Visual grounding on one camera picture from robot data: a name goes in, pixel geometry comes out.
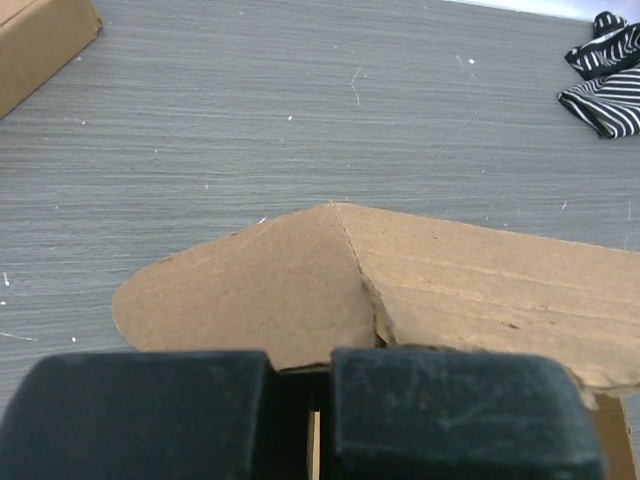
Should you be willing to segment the brown cardboard box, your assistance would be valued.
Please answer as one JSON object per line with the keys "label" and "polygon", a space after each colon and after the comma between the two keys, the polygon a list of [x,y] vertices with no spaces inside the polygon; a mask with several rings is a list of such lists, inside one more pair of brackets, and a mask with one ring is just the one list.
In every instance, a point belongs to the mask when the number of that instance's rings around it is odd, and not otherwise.
{"label": "brown cardboard box", "polygon": [[138,271],[113,296],[140,351],[265,351],[301,371],[376,344],[529,353],[578,384],[612,479],[634,479],[622,401],[639,390],[639,256],[329,202]]}
{"label": "brown cardboard box", "polygon": [[91,0],[2,0],[1,116],[91,44],[101,28]]}

